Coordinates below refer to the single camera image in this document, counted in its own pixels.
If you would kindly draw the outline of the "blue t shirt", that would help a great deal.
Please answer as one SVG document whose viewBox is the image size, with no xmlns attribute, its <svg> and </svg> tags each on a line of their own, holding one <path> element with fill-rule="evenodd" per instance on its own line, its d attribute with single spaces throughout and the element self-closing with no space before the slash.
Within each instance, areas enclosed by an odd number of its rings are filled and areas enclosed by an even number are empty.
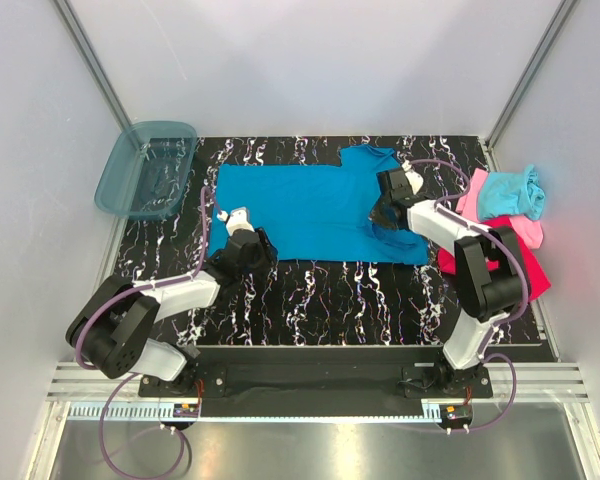
<svg viewBox="0 0 600 480">
<path fill-rule="evenodd" d="M 428 243 L 370 220 L 380 197 L 379 172 L 398 167 L 392 148 L 347 147 L 332 165 L 223 165 L 215 196 L 227 210 L 245 207 L 278 258 L 421 266 Z"/>
</svg>

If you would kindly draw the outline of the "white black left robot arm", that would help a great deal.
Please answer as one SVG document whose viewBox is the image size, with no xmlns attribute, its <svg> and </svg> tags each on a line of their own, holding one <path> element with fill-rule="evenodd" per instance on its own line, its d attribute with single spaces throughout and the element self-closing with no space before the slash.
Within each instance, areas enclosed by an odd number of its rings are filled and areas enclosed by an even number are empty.
<svg viewBox="0 0 600 480">
<path fill-rule="evenodd" d="M 262 228 L 238 229 L 201 268 L 157 282 L 107 277 L 68 327 L 65 339 L 87 369 L 109 379 L 140 374 L 176 396 L 200 384 L 195 351 L 150 338 L 170 316 L 206 309 L 232 294 L 242 280 L 267 272 L 277 250 Z"/>
</svg>

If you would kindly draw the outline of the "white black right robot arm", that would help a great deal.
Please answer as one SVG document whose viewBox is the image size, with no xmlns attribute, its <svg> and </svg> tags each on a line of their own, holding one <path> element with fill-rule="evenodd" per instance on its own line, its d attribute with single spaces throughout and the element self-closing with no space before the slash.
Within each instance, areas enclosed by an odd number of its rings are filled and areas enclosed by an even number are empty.
<svg viewBox="0 0 600 480">
<path fill-rule="evenodd" d="M 421 177 L 403 167 L 376 174 L 380 195 L 370 220 L 390 230 L 419 234 L 452 254 L 461 306 L 451 336 L 430 367 L 404 386 L 419 393 L 456 396 L 479 380 L 485 352 L 499 327 L 519 318 L 531 284 L 517 235 L 510 227 L 490 228 L 427 198 Z"/>
</svg>

